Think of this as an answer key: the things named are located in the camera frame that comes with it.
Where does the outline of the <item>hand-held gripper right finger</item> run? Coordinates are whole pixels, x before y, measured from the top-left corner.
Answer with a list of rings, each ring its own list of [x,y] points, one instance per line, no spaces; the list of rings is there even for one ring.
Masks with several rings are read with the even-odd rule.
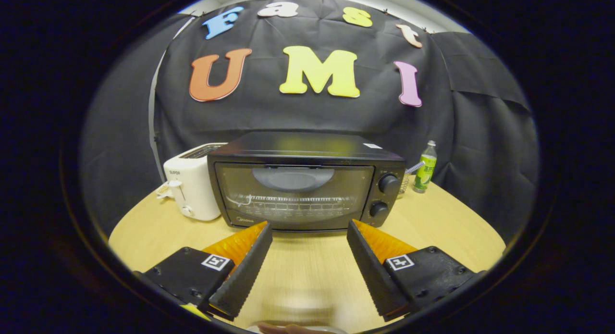
[[[415,248],[358,220],[350,221],[347,241],[376,310],[387,322],[452,297],[482,275],[439,247]]]

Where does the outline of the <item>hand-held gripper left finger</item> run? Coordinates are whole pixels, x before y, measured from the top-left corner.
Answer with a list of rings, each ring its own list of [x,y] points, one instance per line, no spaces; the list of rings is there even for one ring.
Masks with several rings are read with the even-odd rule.
[[[239,316],[272,242],[261,222],[204,249],[182,247],[134,275],[165,299],[233,321]]]

